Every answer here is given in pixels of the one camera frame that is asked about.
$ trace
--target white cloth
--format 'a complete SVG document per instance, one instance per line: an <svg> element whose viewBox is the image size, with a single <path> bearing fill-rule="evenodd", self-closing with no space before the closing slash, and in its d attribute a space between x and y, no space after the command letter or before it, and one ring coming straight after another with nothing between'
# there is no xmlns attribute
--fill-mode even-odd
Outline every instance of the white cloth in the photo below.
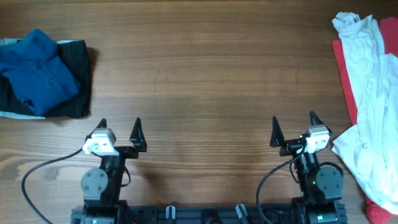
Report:
<svg viewBox="0 0 398 224"><path fill-rule="evenodd" d="M340 12L332 22L358 109L357 124L333 141L332 151L373 202L398 215L398 59L384 54L372 16Z"/></svg>

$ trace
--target wooden table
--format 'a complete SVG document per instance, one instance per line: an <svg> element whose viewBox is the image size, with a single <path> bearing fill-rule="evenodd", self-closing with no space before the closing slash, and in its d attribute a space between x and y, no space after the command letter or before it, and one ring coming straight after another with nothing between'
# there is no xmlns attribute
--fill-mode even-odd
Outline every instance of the wooden table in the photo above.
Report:
<svg viewBox="0 0 398 224"><path fill-rule="evenodd" d="M129 145L142 119L148 152L127 161L130 205L254 205L262 177L288 158L270 148L272 116L296 138L314 110L334 131L350 127L331 41L331 20L353 11L397 15L397 2L122 2L0 5L0 37L39 27L54 40L84 39L93 64L92 115L0 118L1 223L40 223L21 193L33 166L71 154L101 118ZM341 164L329 149L320 161ZM82 175L99 166L83 153L34 172L29 196L54 223L83 205ZM350 223L368 222L364 195L345 168ZM263 187L264 203L300 196L288 168Z"/></svg>

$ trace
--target blue shirt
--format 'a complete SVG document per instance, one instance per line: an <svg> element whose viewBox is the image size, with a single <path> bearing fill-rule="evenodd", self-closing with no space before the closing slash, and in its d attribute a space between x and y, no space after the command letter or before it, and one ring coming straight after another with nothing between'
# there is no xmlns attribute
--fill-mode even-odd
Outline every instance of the blue shirt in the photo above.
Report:
<svg viewBox="0 0 398 224"><path fill-rule="evenodd" d="M80 83L58 56L57 44L35 29L16 44L0 46L0 75L18 100L36 115L69 100Z"/></svg>

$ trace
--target red cloth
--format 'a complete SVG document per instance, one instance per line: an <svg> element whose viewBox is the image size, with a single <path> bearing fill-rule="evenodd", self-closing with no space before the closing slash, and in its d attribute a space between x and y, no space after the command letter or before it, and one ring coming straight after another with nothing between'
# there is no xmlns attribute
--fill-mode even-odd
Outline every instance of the red cloth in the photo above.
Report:
<svg viewBox="0 0 398 224"><path fill-rule="evenodd" d="M392 53L398 57L398 18L382 19L380 32L383 36L385 54Z"/></svg>
<svg viewBox="0 0 398 224"><path fill-rule="evenodd" d="M383 36L385 54L392 53L398 57L398 18L390 17L388 19L382 19L380 21L380 32ZM335 52L338 68L340 70L341 85L343 86L349 118L351 123L355 125L358 110L356 108L353 91L349 82L343 53L343 43L341 40L334 40L332 42L332 46L333 51ZM372 202L368 197L366 197L366 203L368 204L368 207L366 207L366 216L372 224L384 224L391 219L391 213Z"/></svg>
<svg viewBox="0 0 398 224"><path fill-rule="evenodd" d="M348 78L346 60L344 59L344 53L343 53L343 43L341 42L341 40L334 40L331 43L331 45L333 46L333 51L335 52L338 69L340 70L341 84L343 85L343 93L344 97L346 98L349 118L351 119L351 123L355 125L356 114L358 113L358 110L356 109L353 91L351 90L351 84Z"/></svg>

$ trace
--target black cable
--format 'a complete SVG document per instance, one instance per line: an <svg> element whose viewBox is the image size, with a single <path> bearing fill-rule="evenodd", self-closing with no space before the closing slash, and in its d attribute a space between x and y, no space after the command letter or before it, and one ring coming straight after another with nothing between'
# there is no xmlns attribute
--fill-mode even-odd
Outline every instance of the black cable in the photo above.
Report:
<svg viewBox="0 0 398 224"><path fill-rule="evenodd" d="M299 181L296 179L296 176L294 176L293 171L292 171L292 163L290 163L289 169L290 169L290 174L292 174L292 177L294 179L294 182L299 183Z"/></svg>
<svg viewBox="0 0 398 224"><path fill-rule="evenodd" d="M130 182L131 182L130 173L129 173L129 170L127 169L127 167L126 167L126 166L124 166L124 171L126 171L126 174L127 174L127 176L129 176L129 182L128 182L128 183L126 183L126 184L122 184L122 185L121 185L121 187L126 187L126 186L127 186L127 185L129 185L129 184L130 184Z"/></svg>
<svg viewBox="0 0 398 224"><path fill-rule="evenodd" d="M91 152L91 153L92 153L92 155L94 155L94 156L96 156L96 157L102 158L102 156L98 155L98 154L95 153L95 152Z"/></svg>
<svg viewBox="0 0 398 224"><path fill-rule="evenodd" d="M58 158L58 159L53 159L53 160L50 160L50 161L47 161L47 162L43 162L42 164L39 164L39 165L37 165L37 166L31 168L31 169L25 174L24 178L22 178L21 188L22 188L22 193L24 194L24 197L25 197L27 203L29 203L29 205L30 205L30 207L32 207L33 211L35 211L36 214L37 214L41 219L43 219L43 221L45 221L45 222L48 223L48 224L52 224L52 222L50 222L50 220L46 219L46 218L39 212L39 210L35 207L35 205L32 203L32 201L30 200L29 196L28 196L27 193L26 193L26 189L25 189L25 181L26 181L26 178L29 176L29 174L31 174L33 171L37 170L38 168L43 167L43 166L48 165L48 164L51 164L51 163L53 163L53 162L58 162L58 161L62 161L62 160L64 160L64 159L69 159L69 158L71 158L71 157L73 157L73 156L79 154L82 150L83 150L83 149L79 149L79 150L77 150L76 152L70 154L69 156L64 156L64 157L61 157L61 158Z"/></svg>
<svg viewBox="0 0 398 224"><path fill-rule="evenodd" d="M259 212L260 212L261 217L266 221L266 223L272 224L272 222L270 222L270 221L267 219L267 217L264 215L264 212L262 212L262 207L261 207L262 205L261 205L261 203L260 203L260 190L261 190L262 185L264 185L264 182L265 182L265 181L268 179L268 177L270 177L273 173L277 172L278 170L280 170L281 168L283 168L283 167L286 166L287 164L291 164L291 163L293 163L294 161L296 161L298 158L300 158L300 157L303 155L304 150L305 150L305 144L303 145L303 148L302 148L301 152L300 152L295 158L293 158L293 159L291 159L291 160L285 162L284 164L279 165L278 167L274 168L273 170L271 170L271 171L261 180L261 182L260 182L260 184L259 184L259 186L258 186L258 188L257 188L257 193L256 193L256 205L257 205L257 208L258 208L258 210L259 210Z"/></svg>

